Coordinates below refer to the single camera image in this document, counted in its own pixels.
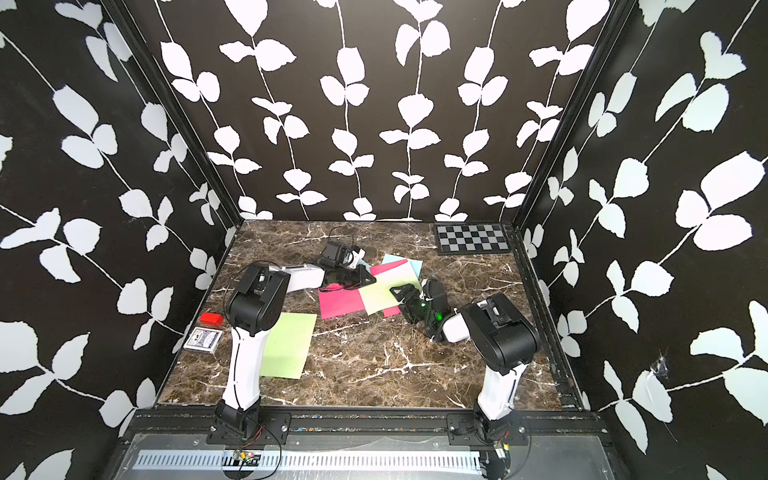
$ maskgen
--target black and white checkerboard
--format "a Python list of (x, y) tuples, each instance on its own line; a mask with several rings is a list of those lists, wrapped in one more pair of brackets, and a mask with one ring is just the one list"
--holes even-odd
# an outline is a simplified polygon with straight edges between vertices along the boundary
[(499, 223), (435, 225), (438, 255), (509, 253), (511, 245)]

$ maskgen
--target black wallpaper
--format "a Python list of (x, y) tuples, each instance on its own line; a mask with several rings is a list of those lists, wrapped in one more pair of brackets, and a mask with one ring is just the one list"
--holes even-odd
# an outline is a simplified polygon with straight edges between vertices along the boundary
[(511, 218), (610, 7), (126, 4), (242, 216), (281, 220)]
[(100, 5), (6, 0), (0, 32), (0, 478), (94, 478), (233, 221), (190, 200), (206, 179)]
[(525, 243), (636, 478), (765, 478), (768, 5), (658, 5), (630, 16)]

